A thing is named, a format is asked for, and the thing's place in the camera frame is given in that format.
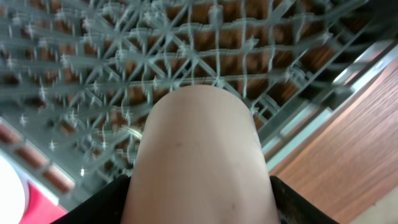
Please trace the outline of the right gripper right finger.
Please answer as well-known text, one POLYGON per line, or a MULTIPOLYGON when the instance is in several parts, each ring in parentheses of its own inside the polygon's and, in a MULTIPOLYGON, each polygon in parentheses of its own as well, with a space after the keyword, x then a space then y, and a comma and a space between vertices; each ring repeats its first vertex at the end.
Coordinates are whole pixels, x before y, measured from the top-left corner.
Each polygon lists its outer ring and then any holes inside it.
POLYGON ((281 224, 338 224, 277 176, 270 176, 281 224))

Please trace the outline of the pink plastic cup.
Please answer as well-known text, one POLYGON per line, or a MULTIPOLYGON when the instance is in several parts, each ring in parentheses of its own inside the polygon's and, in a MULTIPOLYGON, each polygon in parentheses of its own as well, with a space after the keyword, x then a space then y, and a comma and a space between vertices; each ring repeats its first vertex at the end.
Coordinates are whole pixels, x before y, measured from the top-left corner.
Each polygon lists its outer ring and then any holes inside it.
POLYGON ((261 144, 246 105, 186 86, 147 118, 123 223, 278 223, 261 144))

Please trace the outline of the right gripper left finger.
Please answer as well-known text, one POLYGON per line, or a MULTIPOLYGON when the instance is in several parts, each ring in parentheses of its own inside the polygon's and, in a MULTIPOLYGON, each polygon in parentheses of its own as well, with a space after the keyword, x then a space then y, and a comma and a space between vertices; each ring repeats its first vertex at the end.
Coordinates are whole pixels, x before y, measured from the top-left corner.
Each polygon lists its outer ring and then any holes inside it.
POLYGON ((120 224, 131 178, 121 175, 52 224, 120 224))

